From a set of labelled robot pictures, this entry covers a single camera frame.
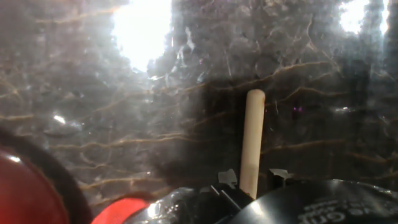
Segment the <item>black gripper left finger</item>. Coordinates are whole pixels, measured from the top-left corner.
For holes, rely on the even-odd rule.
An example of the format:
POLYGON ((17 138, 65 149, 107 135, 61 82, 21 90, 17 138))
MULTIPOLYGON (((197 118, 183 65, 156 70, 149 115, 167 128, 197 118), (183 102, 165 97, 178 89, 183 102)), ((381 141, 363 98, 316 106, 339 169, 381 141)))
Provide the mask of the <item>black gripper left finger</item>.
POLYGON ((187 202, 192 224, 226 224, 254 199, 237 186, 234 170, 218 174, 218 182, 198 191, 187 202))

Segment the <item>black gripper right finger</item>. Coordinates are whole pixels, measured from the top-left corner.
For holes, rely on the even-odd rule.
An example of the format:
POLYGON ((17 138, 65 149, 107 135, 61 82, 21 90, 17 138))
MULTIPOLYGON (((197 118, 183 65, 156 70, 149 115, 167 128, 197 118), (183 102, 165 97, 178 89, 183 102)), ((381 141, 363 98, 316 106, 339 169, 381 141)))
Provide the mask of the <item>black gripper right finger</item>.
POLYGON ((286 181, 291 178, 292 174, 285 169, 269 169, 267 186, 269 190, 285 188, 286 181))

